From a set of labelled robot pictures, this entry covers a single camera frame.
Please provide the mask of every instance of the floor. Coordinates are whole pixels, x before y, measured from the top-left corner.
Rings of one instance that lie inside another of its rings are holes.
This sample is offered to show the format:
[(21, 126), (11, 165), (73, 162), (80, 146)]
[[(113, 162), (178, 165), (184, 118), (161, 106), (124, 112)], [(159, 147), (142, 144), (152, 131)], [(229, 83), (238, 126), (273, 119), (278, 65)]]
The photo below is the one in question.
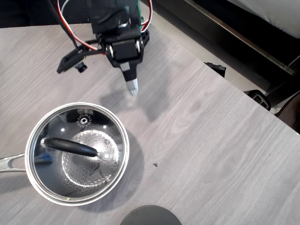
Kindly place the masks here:
[[(148, 5), (140, 3), (142, 16), (148, 18)], [(258, 89), (265, 93), (270, 83), (250, 70), (237, 59), (229, 55), (220, 47), (214, 45), (205, 37), (202, 37), (159, 6), (153, 6), (153, 18), (151, 23), (167, 34), (171, 39), (181, 44), (185, 49), (198, 57), (203, 62), (226, 67), (225, 79), (239, 88), (241, 91)]]

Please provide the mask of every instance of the pot handle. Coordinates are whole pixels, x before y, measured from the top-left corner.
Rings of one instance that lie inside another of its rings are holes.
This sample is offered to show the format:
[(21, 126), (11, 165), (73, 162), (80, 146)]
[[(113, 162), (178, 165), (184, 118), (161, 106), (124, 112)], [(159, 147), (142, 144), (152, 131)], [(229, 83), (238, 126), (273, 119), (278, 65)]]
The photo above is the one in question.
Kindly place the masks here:
[(97, 150), (90, 146), (57, 137), (43, 138), (41, 146), (82, 156), (95, 157), (98, 155)]
[(6, 158), (0, 158), (0, 172), (26, 172), (25, 169), (19, 169), (19, 168), (13, 168), (12, 162), (16, 158), (23, 157), (25, 154), (20, 154), (16, 156), (6, 157)]

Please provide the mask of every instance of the red wire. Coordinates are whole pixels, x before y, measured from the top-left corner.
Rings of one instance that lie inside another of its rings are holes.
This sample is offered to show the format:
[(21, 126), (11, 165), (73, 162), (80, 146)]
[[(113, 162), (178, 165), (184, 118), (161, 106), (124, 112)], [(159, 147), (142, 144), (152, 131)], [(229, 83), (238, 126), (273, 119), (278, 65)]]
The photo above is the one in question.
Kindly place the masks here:
[(141, 31), (144, 31), (144, 29), (148, 26), (148, 24), (149, 24), (149, 22), (150, 22), (150, 19), (151, 19), (151, 12), (152, 12), (152, 4), (151, 4), (151, 0), (148, 0), (148, 5), (149, 5), (149, 10), (150, 10), (148, 22), (147, 22), (145, 25), (143, 25)]
[(97, 50), (97, 48), (85, 43), (84, 41), (82, 41), (81, 39), (79, 39), (78, 37), (76, 37), (76, 35), (73, 33), (73, 31), (68, 27), (68, 24), (65, 23), (63, 17), (62, 17), (62, 14), (60, 12), (60, 8), (59, 8), (59, 1), (57, 1), (57, 11), (58, 11), (58, 14), (60, 15), (60, 19), (61, 21), (64, 23), (65, 27), (67, 28), (67, 30), (69, 31), (69, 33), (74, 37), (75, 40), (77, 40), (78, 42), (80, 42), (81, 44), (85, 45), (86, 47), (88, 47), (89, 49), (92, 49), (92, 50)]

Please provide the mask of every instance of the white wire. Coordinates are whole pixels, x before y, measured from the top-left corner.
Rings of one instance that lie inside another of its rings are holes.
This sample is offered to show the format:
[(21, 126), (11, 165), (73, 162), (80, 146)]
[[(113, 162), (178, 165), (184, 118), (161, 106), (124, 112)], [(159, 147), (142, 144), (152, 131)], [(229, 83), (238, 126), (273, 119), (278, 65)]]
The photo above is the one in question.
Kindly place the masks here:
[(150, 18), (149, 18), (149, 21), (148, 21), (148, 24), (147, 24), (146, 28), (141, 31), (142, 33), (144, 33), (148, 29), (148, 27), (149, 27), (149, 25), (151, 23), (151, 20), (152, 20), (152, 14), (153, 14), (152, 13), (153, 12), (153, 9), (152, 9), (152, 0), (150, 0), (149, 8), (150, 8)]
[(61, 7), (61, 14), (64, 13), (64, 9), (65, 9), (65, 7), (66, 7), (66, 5), (67, 5), (67, 3), (68, 3), (69, 1), (70, 1), (70, 0), (66, 0), (65, 3), (62, 5), (62, 7)]
[(72, 29), (70, 28), (69, 24), (67, 23), (66, 19), (64, 18), (64, 16), (62, 15), (61, 13), (61, 10), (60, 10), (60, 0), (57, 0), (57, 5), (58, 5), (58, 13), (60, 14), (61, 18), (62, 18), (62, 21), (63, 23), (69, 28), (69, 30), (71, 31), (71, 35), (75, 38), (75, 40), (77, 40), (78, 42), (80, 42), (81, 44), (87, 46), (88, 48), (92, 49), (92, 50), (97, 50), (97, 48), (85, 43), (84, 41), (82, 41), (80, 38), (78, 38), (74, 32), (72, 31)]

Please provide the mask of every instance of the white fabric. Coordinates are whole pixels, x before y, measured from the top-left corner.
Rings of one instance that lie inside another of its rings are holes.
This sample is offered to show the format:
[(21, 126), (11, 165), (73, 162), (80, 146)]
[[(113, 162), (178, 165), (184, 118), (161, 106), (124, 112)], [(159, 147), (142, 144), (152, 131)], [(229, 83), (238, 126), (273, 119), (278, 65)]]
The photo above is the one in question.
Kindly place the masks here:
[(261, 17), (289, 35), (300, 38), (300, 0), (228, 0)]

